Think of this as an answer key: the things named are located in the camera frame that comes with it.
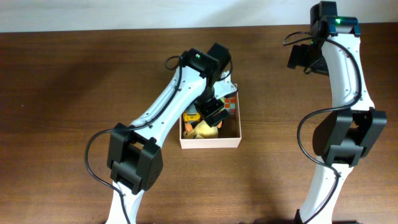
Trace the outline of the colourful puzzle cube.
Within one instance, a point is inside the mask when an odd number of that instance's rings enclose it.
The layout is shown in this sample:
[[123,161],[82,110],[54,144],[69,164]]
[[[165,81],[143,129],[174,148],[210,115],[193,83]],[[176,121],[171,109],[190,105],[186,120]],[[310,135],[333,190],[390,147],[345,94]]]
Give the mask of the colourful puzzle cube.
[[224,103],[225,110],[227,110],[229,114],[236,113],[236,97],[235,96],[231,96],[229,98],[222,97],[221,100]]

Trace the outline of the yellow and grey toy truck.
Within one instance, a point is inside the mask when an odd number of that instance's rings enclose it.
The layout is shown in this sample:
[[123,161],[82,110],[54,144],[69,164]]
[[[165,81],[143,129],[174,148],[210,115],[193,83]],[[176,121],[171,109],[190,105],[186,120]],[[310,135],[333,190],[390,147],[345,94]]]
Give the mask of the yellow and grey toy truck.
[[184,123],[198,123],[201,120],[201,115],[197,111],[195,105],[190,105],[183,112],[183,122]]

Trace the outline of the yellow plush duck toy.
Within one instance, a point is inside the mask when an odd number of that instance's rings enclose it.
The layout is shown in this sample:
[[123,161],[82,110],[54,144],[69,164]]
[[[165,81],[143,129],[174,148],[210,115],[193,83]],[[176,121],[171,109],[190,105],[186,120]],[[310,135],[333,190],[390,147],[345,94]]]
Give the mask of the yellow plush duck toy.
[[190,123],[184,124],[184,139],[213,139],[218,138],[218,130],[222,127],[223,122],[219,122],[216,126],[209,126],[204,120],[200,121],[195,127]]

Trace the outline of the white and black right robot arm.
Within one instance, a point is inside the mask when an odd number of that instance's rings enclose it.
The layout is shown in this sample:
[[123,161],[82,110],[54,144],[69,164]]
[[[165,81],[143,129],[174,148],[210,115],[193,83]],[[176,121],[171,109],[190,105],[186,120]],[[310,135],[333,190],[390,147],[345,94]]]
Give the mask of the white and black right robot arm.
[[342,186],[366,157],[387,123],[385,111],[371,100],[360,60],[359,22],[339,16],[336,2],[320,1],[310,9],[310,30],[290,43],[287,66],[303,67],[306,74],[317,73],[330,79],[332,106],[306,115],[298,127],[312,116],[327,113],[315,128],[312,146],[315,157],[302,152],[316,164],[310,190],[296,211],[295,223],[331,223]]

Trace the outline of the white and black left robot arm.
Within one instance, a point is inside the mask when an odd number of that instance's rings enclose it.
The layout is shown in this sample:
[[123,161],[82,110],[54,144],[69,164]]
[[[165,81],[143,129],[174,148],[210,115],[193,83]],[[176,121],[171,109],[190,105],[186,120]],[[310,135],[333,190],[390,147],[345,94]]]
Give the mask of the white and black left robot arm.
[[175,75],[154,103],[130,125],[111,133],[107,166],[114,187],[108,223],[135,223],[145,191],[162,168],[161,147],[174,123],[190,106],[213,127],[229,116],[222,97],[233,96],[229,50],[215,43],[206,53],[190,49],[178,56]]

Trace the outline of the pink open cardboard box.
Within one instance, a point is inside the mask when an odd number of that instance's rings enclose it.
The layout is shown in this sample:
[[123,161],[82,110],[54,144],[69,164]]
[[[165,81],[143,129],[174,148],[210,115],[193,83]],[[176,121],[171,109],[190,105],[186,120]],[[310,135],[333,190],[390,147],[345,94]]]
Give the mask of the pink open cardboard box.
[[235,96],[236,109],[234,114],[229,115],[218,131],[218,138],[209,139],[184,139],[183,117],[179,119],[179,141],[182,149],[216,149],[216,148],[237,148],[242,139],[241,117],[239,108],[239,94]]

